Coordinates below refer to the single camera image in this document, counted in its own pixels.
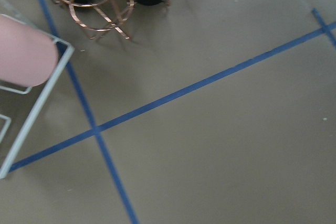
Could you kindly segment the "pink cup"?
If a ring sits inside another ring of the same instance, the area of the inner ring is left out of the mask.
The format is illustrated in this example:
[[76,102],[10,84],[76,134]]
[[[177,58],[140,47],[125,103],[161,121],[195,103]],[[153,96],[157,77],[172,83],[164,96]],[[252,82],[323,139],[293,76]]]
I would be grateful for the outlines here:
[[52,39],[32,27],[1,15],[1,80],[22,87],[46,82],[58,63]]

